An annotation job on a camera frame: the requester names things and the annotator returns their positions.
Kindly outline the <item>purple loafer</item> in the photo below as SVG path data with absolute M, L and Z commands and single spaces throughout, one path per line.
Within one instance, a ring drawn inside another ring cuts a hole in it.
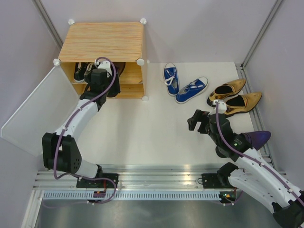
M 114 62 L 114 66 L 116 68 L 116 72 L 118 73 L 118 76 L 120 77 L 125 69 L 126 63 L 125 62 Z
M 271 137 L 271 133 L 269 131 L 254 131 L 242 133 L 242 135 L 256 150 L 260 150 Z

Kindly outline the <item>black canvas sneaker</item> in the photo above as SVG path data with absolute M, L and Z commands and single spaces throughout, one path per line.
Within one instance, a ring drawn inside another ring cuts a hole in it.
M 91 73 L 95 69 L 94 62 L 88 63 L 85 73 L 84 73 L 84 80 L 85 82 L 89 83 L 91 78 Z
M 86 71 L 87 63 L 78 62 L 75 64 L 75 71 L 74 71 L 74 80 L 76 82 L 83 82 L 84 81 L 84 74 Z

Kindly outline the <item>blue canvas sneaker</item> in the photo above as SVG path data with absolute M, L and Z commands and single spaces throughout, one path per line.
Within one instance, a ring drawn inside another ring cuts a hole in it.
M 179 104 L 184 104 L 194 97 L 205 92 L 209 84 L 209 80 L 206 77 L 200 77 L 190 82 L 183 87 L 175 96 L 175 101 Z
M 179 92 L 178 70 L 174 63 L 167 63 L 164 67 L 164 84 L 170 96 L 176 96 Z

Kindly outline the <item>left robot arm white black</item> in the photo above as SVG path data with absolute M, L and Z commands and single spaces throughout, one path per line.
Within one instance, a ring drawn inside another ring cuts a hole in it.
M 95 68 L 85 79 L 87 85 L 75 110 L 54 133 L 45 133 L 42 137 L 43 164 L 53 170 L 56 180 L 72 175 L 85 188 L 114 188 L 117 174 L 109 176 L 101 165 L 83 159 L 77 141 L 107 98 L 120 93 L 118 70 L 115 67 Z

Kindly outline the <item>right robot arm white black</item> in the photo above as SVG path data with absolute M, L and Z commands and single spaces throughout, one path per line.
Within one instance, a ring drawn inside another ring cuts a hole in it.
M 256 148 L 259 136 L 266 132 L 234 133 L 223 114 L 196 110 L 187 120 L 193 131 L 208 135 L 216 144 L 216 154 L 231 161 L 218 169 L 208 185 L 214 182 L 223 188 L 237 188 L 264 205 L 282 228 L 304 226 L 304 192 L 269 165 Z

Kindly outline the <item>wooden shoe cabinet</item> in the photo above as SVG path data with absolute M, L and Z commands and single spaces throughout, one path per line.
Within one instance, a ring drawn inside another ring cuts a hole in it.
M 144 26 L 145 18 L 136 22 L 74 22 L 70 28 L 54 65 L 65 72 L 75 91 L 83 93 L 86 82 L 74 79 L 79 62 L 94 62 L 106 57 L 112 62 L 125 63 L 120 73 L 121 92 L 117 98 L 146 98 L 148 59 Z

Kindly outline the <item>frosted white cabinet door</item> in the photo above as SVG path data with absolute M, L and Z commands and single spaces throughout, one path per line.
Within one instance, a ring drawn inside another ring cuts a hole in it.
M 43 135 L 55 132 L 78 100 L 63 69 L 55 66 L 2 126 L 0 136 L 37 157 L 42 153 Z

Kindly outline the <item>gold loafer lower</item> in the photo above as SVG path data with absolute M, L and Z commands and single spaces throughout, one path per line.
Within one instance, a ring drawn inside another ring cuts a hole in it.
M 261 92 L 237 95 L 226 101 L 226 117 L 231 117 L 235 114 L 248 113 L 253 110 L 262 98 Z

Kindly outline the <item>gold loafer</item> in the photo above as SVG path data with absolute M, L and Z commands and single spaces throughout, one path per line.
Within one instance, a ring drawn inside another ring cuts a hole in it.
M 253 110 L 262 98 L 261 92 L 237 95 L 226 101 L 226 117 L 231 117 L 235 114 L 248 113 Z
M 225 98 L 237 95 L 245 86 L 246 79 L 237 79 L 218 86 L 207 98 L 207 104 L 213 106 L 213 100 L 224 100 Z

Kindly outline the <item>gold loafer upper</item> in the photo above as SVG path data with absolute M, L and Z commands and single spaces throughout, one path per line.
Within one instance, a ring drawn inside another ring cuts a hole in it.
M 237 95 L 245 86 L 246 79 L 237 79 L 218 86 L 207 98 L 207 104 L 213 106 L 213 100 L 224 100 L 225 98 Z

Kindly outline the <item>aluminium mounting rail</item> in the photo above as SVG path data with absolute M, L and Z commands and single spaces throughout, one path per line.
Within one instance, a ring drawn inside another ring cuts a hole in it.
M 199 190 L 197 179 L 203 173 L 216 173 L 222 163 L 198 165 L 102 165 L 105 173 L 119 175 L 119 190 Z M 35 190 L 75 190 L 77 179 L 71 175 L 54 179 L 52 171 L 39 171 Z

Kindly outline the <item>left aluminium frame post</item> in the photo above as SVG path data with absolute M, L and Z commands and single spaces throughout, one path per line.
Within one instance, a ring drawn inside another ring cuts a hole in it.
M 54 24 L 51 21 L 50 16 L 48 15 L 43 3 L 41 0 L 32 0 L 32 3 L 34 4 L 34 6 L 36 7 L 40 17 L 42 18 L 43 22 L 45 23 L 48 31 L 50 32 L 52 38 L 54 39 L 56 45 L 59 48 L 62 48 L 63 46 L 63 41 L 59 35 L 59 33 L 57 32 Z

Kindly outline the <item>aluminium frame post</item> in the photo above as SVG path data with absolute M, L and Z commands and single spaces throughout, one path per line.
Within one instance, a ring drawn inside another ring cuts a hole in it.
M 240 68 L 241 69 L 245 69 L 245 67 L 248 65 L 248 63 L 250 62 L 252 56 L 254 55 L 256 49 L 258 48 L 260 42 L 262 41 L 264 35 L 266 34 L 267 30 L 269 29 L 273 19 L 275 18 L 276 14 L 278 13 L 278 11 L 280 10 L 280 8 L 282 7 L 283 3 L 285 1 L 284 0 L 276 0 L 270 10 L 270 12 L 268 13 L 261 29 L 259 30 L 256 38 L 254 39 L 253 44 L 251 45 L 248 53 L 246 54 L 243 62 L 240 64 Z
M 43 22 L 45 23 L 48 31 L 50 32 L 52 38 L 54 39 L 56 45 L 59 48 L 62 48 L 63 46 L 63 41 L 59 35 L 59 33 L 57 32 L 54 24 L 51 21 L 50 16 L 48 15 L 43 3 L 41 0 L 32 0 L 32 3 L 34 4 L 34 6 L 36 7 L 40 17 L 42 18 Z

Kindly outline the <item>right aluminium frame post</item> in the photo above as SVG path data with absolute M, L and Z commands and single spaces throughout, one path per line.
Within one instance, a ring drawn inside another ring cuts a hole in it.
M 282 7 L 283 3 L 285 1 L 284 0 L 276 0 L 270 10 L 270 12 L 268 13 L 261 29 L 259 30 L 256 38 L 254 39 L 253 44 L 251 45 L 248 53 L 246 54 L 243 62 L 240 64 L 240 68 L 241 69 L 245 69 L 245 67 L 248 65 L 248 63 L 250 62 L 252 56 L 254 55 L 256 49 L 258 48 L 260 42 L 262 41 L 264 35 L 266 34 L 267 30 L 269 29 L 273 19 L 275 18 L 276 14 L 278 13 L 278 11 L 280 10 L 280 8 Z

